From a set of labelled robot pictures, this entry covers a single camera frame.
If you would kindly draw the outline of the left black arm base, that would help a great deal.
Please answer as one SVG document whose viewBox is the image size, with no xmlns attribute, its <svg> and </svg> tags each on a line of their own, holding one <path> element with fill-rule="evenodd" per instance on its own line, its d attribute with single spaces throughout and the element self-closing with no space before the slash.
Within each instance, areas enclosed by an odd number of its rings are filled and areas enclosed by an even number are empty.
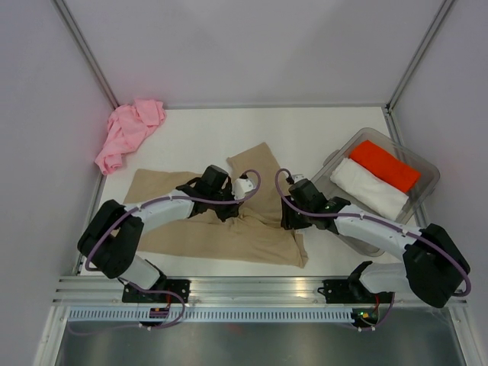
<svg viewBox="0 0 488 366">
<path fill-rule="evenodd" d="M 187 303 L 191 282 L 188 279 L 158 280 L 149 290 L 135 284 L 124 285 L 123 303 Z"/>
</svg>

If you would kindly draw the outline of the right aluminium frame post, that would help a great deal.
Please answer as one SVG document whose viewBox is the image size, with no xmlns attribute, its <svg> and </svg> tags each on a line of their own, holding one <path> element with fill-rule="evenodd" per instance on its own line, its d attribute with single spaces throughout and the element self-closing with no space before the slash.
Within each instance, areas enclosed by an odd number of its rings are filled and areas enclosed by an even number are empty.
<svg viewBox="0 0 488 366">
<path fill-rule="evenodd" d="M 414 76 L 416 70 L 419 68 L 425 55 L 429 51 L 429 47 L 434 42 L 444 22 L 446 21 L 456 3 L 457 1 L 455 0 L 443 0 L 441 2 L 425 34 L 423 35 L 419 45 L 417 46 L 412 59 L 409 61 L 405 72 L 401 76 L 398 84 L 396 85 L 396 88 L 393 90 L 393 94 L 391 95 L 389 101 L 385 104 L 384 112 L 386 114 L 391 114 L 393 109 L 400 101 L 400 98 L 405 92 L 405 89 L 407 88 L 409 82 Z"/>
</svg>

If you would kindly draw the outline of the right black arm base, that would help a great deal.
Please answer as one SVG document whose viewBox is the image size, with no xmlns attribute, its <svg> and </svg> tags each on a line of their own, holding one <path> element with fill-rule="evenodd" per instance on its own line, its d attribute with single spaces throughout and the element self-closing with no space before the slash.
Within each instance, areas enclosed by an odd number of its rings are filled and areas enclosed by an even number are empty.
<svg viewBox="0 0 488 366">
<path fill-rule="evenodd" d="M 393 299 L 393 294 L 390 292 L 374 294 L 360 282 L 343 278 L 323 280 L 322 286 L 317 288 L 317 293 L 325 297 L 327 304 L 376 305 L 390 303 Z"/>
</svg>

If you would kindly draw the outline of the pink crumpled t shirt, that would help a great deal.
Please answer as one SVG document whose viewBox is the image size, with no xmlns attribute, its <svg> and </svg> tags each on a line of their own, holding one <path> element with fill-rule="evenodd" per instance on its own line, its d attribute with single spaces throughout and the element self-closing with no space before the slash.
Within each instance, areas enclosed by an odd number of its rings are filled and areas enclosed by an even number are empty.
<svg viewBox="0 0 488 366">
<path fill-rule="evenodd" d="M 126 154 L 136 152 L 166 119 L 162 101 L 135 99 L 132 104 L 121 105 L 108 118 L 107 137 L 95 164 L 102 175 L 114 173 L 123 165 Z"/>
</svg>

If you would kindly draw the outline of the white t shirt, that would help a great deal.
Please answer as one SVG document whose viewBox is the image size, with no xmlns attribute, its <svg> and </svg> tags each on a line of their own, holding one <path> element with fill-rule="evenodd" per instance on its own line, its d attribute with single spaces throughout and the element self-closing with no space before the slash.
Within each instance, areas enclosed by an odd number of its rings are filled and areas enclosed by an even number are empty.
<svg viewBox="0 0 488 366">
<path fill-rule="evenodd" d="M 339 163 L 330 180 L 388 220 L 395 220 L 409 199 L 406 194 L 349 158 Z"/>
</svg>

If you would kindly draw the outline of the aluminium front rail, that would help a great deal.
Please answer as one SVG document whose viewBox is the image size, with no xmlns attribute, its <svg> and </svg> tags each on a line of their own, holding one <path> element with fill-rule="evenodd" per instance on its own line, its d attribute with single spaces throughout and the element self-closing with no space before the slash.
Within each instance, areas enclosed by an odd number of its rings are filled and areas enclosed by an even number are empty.
<svg viewBox="0 0 488 366">
<path fill-rule="evenodd" d="M 321 307 L 321 277 L 190 277 L 189 306 Z M 122 305 L 124 286 L 100 276 L 61 277 L 52 295 L 54 306 Z"/>
</svg>

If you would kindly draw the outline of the clear grey plastic bin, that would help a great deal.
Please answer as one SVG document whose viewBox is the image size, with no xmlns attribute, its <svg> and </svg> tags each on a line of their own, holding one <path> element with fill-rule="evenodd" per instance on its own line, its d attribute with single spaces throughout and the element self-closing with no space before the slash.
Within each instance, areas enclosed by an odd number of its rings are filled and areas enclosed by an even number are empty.
<svg viewBox="0 0 488 366">
<path fill-rule="evenodd" d="M 419 173 L 408 191 L 402 192 L 386 178 L 379 177 L 369 162 L 361 164 L 357 161 L 357 148 L 372 145 L 385 151 L 391 162 L 403 163 Z M 366 127 L 331 154 L 313 176 L 312 183 L 327 198 L 341 197 L 363 211 L 406 224 L 432 193 L 439 178 L 440 172 L 432 163 L 377 130 Z"/>
</svg>

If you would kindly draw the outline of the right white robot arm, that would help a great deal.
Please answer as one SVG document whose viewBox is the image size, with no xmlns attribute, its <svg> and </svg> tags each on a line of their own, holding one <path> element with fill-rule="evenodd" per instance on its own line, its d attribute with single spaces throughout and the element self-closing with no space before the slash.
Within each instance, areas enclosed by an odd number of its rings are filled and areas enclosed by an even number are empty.
<svg viewBox="0 0 488 366">
<path fill-rule="evenodd" d="M 326 198 L 308 179 L 290 177 L 281 198 L 286 230 L 311 226 L 356 239 L 384 251 L 395 263 L 364 261 L 348 276 L 348 292 L 357 301 L 375 294 L 412 293 L 434 308 L 471 291 L 470 266 L 447 231 L 436 224 L 406 226 L 362 210 L 350 201 Z"/>
</svg>

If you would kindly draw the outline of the rolled orange t shirt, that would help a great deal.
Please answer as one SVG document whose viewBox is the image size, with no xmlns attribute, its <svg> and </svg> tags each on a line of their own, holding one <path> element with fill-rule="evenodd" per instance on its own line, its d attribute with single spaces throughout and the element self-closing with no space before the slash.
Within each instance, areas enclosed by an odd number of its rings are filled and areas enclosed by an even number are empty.
<svg viewBox="0 0 488 366">
<path fill-rule="evenodd" d="M 419 171 L 396 159 L 370 140 L 356 146 L 348 157 L 404 194 L 421 178 Z"/>
</svg>

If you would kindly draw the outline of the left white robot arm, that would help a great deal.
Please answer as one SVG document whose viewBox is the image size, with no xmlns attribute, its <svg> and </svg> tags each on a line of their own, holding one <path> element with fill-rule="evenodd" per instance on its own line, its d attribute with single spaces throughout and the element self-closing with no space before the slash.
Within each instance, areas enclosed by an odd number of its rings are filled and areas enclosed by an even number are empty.
<svg viewBox="0 0 488 366">
<path fill-rule="evenodd" d="M 163 196 L 138 204 L 102 204 L 77 243 L 87 263 L 109 279 L 134 284 L 151 302 L 166 293 L 165 275 L 136 252 L 141 237 L 167 223 L 212 210 L 221 221 L 236 217 L 255 186 L 247 175 L 232 181 L 221 168 L 210 165 L 203 175 Z"/>
</svg>

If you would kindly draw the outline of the beige t shirt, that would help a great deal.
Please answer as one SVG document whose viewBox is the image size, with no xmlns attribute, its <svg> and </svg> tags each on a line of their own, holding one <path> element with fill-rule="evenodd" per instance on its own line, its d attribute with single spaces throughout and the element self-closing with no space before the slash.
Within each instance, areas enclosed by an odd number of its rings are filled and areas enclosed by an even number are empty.
<svg viewBox="0 0 488 366">
<path fill-rule="evenodd" d="M 281 198 L 275 189 L 280 166 L 266 143 L 227 163 L 232 177 L 251 169 L 259 172 L 258 193 L 245 202 L 237 217 L 220 221 L 212 210 L 188 220 L 168 223 L 144 234 L 138 249 L 164 255 L 291 265 L 304 268 L 308 254 L 303 237 L 281 227 Z"/>
</svg>

